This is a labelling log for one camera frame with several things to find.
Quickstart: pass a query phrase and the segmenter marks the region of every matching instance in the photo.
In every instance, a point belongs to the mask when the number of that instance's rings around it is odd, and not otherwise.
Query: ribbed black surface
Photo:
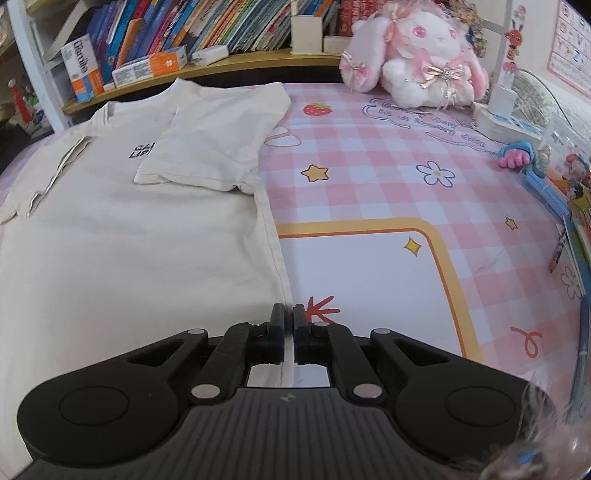
[[[38,461],[19,480],[447,480],[409,448],[377,408],[337,389],[241,388],[221,406],[192,409],[164,445],[103,469]]]

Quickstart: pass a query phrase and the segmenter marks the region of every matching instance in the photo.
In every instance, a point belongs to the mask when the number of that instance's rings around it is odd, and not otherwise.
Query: power strip
[[[474,130],[499,143],[512,144],[528,141],[537,150],[544,131],[515,117],[506,118],[490,113],[486,105],[474,104]]]

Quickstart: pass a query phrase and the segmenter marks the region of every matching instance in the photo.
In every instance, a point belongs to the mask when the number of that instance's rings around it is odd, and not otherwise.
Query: yellow star
[[[316,180],[328,180],[328,172],[329,169],[327,167],[318,167],[317,165],[310,165],[301,174],[305,177],[308,177],[309,182],[313,182]]]
[[[509,217],[507,217],[507,220],[505,222],[505,225],[508,226],[511,230],[517,230],[517,224],[515,223],[514,220],[510,219]]]
[[[404,245],[409,252],[412,252],[416,257],[418,255],[418,251],[421,249],[422,245],[416,243],[412,238],[408,237],[408,242]]]

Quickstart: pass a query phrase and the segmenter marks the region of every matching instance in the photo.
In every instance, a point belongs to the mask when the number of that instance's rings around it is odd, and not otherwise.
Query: yellow diamond sparkle
[[[416,257],[418,255],[418,251],[421,249],[422,245],[416,243],[412,238],[408,237],[408,242],[404,245],[409,252],[412,252]]]

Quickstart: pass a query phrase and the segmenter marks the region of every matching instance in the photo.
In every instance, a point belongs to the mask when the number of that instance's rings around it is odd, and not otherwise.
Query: white shelf post
[[[8,0],[7,6],[14,38],[17,41],[18,51],[31,85],[45,110],[53,131],[55,133],[61,132],[70,126],[70,120],[61,110],[61,100],[49,78],[51,71],[46,71],[39,55],[24,0]]]

